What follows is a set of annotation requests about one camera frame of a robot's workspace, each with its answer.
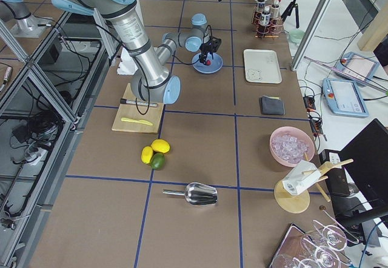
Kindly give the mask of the black monitor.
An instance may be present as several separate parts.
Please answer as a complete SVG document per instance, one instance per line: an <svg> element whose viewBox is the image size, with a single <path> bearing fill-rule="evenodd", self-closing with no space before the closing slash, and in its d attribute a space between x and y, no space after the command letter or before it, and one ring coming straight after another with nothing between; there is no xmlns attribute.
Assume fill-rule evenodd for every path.
<svg viewBox="0 0 388 268"><path fill-rule="evenodd" d="M387 219L387 128L373 119L339 151L339 158L353 160L344 167L372 208L338 221L351 227L375 218Z"/></svg>

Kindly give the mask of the green lime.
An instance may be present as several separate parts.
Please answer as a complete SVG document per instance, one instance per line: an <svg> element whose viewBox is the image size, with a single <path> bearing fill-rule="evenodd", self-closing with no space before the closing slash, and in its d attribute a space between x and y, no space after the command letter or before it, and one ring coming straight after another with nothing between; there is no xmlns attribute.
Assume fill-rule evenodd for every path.
<svg viewBox="0 0 388 268"><path fill-rule="evenodd" d="M159 170L164 167L165 164L165 156L163 153L156 153L152 156L150 166L155 169Z"/></svg>

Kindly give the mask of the white paper carton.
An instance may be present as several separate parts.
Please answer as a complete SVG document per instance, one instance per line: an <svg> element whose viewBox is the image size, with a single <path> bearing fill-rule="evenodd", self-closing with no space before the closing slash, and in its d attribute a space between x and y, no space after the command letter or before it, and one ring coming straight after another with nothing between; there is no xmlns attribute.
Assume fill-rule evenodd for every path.
<svg viewBox="0 0 388 268"><path fill-rule="evenodd" d="M301 160L281 182L290 195L296 196L314 185L320 177L321 173L314 163Z"/></svg>

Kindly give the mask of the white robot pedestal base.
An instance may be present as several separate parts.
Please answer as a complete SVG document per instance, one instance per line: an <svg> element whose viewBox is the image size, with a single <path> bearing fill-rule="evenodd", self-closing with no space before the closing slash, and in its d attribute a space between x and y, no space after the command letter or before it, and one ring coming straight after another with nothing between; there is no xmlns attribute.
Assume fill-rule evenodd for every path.
<svg viewBox="0 0 388 268"><path fill-rule="evenodd" d="M120 62L117 68L118 75L134 75L137 71L137 66L133 58L129 55L126 49L122 49L120 54Z"/></svg>

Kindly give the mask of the grey yellow folded cloth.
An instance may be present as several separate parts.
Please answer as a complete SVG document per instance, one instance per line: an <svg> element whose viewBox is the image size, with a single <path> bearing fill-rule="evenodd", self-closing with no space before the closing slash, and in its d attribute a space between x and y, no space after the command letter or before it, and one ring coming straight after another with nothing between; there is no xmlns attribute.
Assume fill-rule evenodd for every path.
<svg viewBox="0 0 388 268"><path fill-rule="evenodd" d="M285 108L284 103L279 98L273 98L271 96L262 96L259 99L261 113L263 115L284 115Z"/></svg>

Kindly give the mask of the wooden cup stand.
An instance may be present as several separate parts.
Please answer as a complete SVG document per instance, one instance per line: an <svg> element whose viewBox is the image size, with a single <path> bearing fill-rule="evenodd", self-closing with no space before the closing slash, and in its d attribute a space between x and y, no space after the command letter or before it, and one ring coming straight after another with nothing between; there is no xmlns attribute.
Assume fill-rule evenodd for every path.
<svg viewBox="0 0 388 268"><path fill-rule="evenodd" d="M316 186L318 188L318 190L321 192L321 194L323 195L324 199L327 202L330 202L331 199L328 197L326 192L323 190L323 188L318 183L320 181L323 181L323 180L328 178L328 176L326 176L326 173L329 170L334 169L334 168L339 168L343 165L346 165L346 164L349 164L352 162L353 162L353 159L347 159L347 160L338 162L336 164L333 164L333 163L327 161L324 164L322 164L320 167L317 167L321 173L321 177L312 186ZM278 181L277 184L275 185L275 188L274 188L274 196L275 196L275 199L276 199L276 202L278 203L278 205L282 209L284 209L285 211L290 212L290 213L302 213L302 212L304 212L309 207L309 204L310 204L310 195L309 195L308 189L306 191L302 192L300 195L293 196L293 195L290 195L284 189L281 181L282 180Z"/></svg>

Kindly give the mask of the wooden cutting board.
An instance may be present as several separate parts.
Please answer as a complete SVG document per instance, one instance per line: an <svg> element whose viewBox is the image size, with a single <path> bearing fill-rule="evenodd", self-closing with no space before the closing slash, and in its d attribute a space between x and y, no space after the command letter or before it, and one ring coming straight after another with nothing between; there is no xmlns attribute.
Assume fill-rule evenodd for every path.
<svg viewBox="0 0 388 268"><path fill-rule="evenodd" d="M135 102L130 83L127 84L122 99ZM155 106L151 103L150 107L147 108L147 102L141 100L138 100L137 106L135 103L124 104L120 102L112 130L156 134L159 131L163 110L164 104L161 103L156 103Z"/></svg>

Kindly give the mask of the blue plate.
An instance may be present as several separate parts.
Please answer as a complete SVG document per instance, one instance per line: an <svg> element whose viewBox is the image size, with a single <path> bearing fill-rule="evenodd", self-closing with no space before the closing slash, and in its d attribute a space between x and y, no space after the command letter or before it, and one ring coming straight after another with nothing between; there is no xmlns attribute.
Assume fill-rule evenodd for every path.
<svg viewBox="0 0 388 268"><path fill-rule="evenodd" d="M202 74L212 74L218 72L223 66L223 59L219 54L208 54L206 57L206 64L199 61L199 53L192 58L193 68Z"/></svg>

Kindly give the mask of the cream bear tray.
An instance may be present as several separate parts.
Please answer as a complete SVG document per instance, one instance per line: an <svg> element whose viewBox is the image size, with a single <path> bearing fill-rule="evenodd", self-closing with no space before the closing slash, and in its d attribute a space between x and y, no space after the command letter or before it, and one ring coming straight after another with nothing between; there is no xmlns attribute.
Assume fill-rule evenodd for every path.
<svg viewBox="0 0 388 268"><path fill-rule="evenodd" d="M262 84L280 84L282 82L275 51L245 49L243 58L247 82Z"/></svg>

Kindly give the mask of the steel ice scoop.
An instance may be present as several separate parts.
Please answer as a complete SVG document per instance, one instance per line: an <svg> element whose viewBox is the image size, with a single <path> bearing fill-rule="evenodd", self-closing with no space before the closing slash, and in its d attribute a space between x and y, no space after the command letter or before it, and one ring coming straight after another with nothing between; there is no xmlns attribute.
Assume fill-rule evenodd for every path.
<svg viewBox="0 0 388 268"><path fill-rule="evenodd" d="M206 184L190 183L184 191L166 190L162 191L166 195L183 196L185 200L193 206L206 206L218 202L217 190Z"/></svg>

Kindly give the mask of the clear glassware tray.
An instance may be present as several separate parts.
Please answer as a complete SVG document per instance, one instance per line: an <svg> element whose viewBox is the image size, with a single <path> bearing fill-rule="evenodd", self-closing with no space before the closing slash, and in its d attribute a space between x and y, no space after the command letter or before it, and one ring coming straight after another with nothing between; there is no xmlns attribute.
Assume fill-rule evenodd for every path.
<svg viewBox="0 0 388 268"><path fill-rule="evenodd" d="M303 231L291 224L270 260L269 267L352 267L344 250L359 244L337 220L332 224L312 221L313 229Z"/></svg>

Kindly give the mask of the pink bowl of ice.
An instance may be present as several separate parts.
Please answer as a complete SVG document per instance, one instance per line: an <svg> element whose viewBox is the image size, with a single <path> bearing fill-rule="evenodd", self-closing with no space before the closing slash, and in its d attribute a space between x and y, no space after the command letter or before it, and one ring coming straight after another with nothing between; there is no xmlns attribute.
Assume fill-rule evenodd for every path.
<svg viewBox="0 0 388 268"><path fill-rule="evenodd" d="M269 149L273 158L287 167L295 167L302 160L311 161L315 155L315 144L310 136L291 126L272 132Z"/></svg>

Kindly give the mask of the yellow lemon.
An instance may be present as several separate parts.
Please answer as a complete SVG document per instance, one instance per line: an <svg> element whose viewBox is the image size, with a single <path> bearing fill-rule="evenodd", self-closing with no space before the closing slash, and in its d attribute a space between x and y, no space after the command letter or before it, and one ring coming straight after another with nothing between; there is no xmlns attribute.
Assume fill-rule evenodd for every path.
<svg viewBox="0 0 388 268"><path fill-rule="evenodd" d="M158 153L168 153L170 144L164 139L156 139L151 143L151 148Z"/></svg>
<svg viewBox="0 0 388 268"><path fill-rule="evenodd" d="M152 160L154 151L150 146L145 146L141 152L141 161L144 164L149 164Z"/></svg>

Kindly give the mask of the green mug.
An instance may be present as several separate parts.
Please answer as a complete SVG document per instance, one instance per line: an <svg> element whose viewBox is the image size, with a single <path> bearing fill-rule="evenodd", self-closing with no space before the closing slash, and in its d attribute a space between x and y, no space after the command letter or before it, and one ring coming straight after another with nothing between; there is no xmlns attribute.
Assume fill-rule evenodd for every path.
<svg viewBox="0 0 388 268"><path fill-rule="evenodd" d="M304 34L305 34L305 32L298 29L298 28L291 29L288 32L289 41L293 44L298 45L302 41Z"/></svg>

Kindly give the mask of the dark drink bottle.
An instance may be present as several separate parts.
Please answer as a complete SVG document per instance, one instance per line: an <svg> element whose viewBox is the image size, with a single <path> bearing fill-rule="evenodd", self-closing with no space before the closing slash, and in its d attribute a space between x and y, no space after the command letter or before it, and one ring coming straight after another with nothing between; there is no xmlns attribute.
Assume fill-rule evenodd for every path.
<svg viewBox="0 0 388 268"><path fill-rule="evenodd" d="M270 8L270 17L276 19L279 16L279 0L274 0Z"/></svg>
<svg viewBox="0 0 388 268"><path fill-rule="evenodd" d="M265 0L257 0L257 5L256 5L255 13L257 15L260 15L263 12L265 6L266 6L266 1Z"/></svg>
<svg viewBox="0 0 388 268"><path fill-rule="evenodd" d="M268 26L270 22L270 7L265 6L261 13L259 24L261 26Z"/></svg>

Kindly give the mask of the blue teach pendant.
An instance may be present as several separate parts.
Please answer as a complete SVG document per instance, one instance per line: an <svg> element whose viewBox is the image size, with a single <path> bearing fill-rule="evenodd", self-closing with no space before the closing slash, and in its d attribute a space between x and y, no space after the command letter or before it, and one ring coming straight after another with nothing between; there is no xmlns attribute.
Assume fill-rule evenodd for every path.
<svg viewBox="0 0 388 268"><path fill-rule="evenodd" d="M332 113L340 116L367 118L369 111L355 81L325 78L323 95Z"/></svg>

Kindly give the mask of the yellow plastic knife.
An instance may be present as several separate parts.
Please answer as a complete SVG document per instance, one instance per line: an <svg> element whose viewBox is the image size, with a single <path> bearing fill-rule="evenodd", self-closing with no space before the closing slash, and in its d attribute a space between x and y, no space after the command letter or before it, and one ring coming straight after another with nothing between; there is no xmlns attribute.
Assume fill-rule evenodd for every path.
<svg viewBox="0 0 388 268"><path fill-rule="evenodd" d="M153 126L152 122L150 122L148 120L144 120L144 119L133 119L133 118L122 117L121 121L122 122L132 122L132 123L137 123L137 124L143 124L143 125L147 125L147 126Z"/></svg>

